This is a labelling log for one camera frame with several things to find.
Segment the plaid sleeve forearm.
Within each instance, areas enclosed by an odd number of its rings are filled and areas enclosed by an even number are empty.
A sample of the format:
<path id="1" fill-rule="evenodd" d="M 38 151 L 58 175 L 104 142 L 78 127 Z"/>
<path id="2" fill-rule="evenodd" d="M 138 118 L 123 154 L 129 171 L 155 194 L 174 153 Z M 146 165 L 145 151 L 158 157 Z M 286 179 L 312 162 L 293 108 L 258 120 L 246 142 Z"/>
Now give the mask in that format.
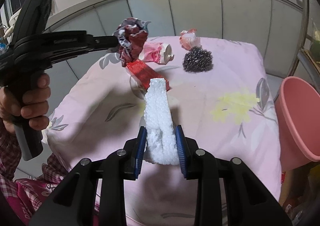
<path id="1" fill-rule="evenodd" d="M 10 134 L 1 122 L 1 193 L 15 215 L 28 225 L 33 214 L 68 172 L 51 154 L 42 164 L 41 176 L 14 180 L 21 156 L 16 136 Z"/>

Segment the person's left hand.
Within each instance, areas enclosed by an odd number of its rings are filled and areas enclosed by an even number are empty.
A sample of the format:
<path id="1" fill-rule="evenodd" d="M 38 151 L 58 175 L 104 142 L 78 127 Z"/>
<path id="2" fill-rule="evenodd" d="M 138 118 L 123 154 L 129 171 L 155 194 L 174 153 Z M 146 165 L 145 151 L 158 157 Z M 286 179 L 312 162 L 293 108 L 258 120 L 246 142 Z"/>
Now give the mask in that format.
<path id="1" fill-rule="evenodd" d="M 15 133 L 13 120 L 18 116 L 27 119 L 34 130 L 41 131 L 48 126 L 49 119 L 46 114 L 51 95 L 49 84 L 49 76 L 43 74 L 37 80 L 37 87 L 22 96 L 22 102 L 17 100 L 8 88 L 1 88 L 1 119 L 10 134 Z"/>

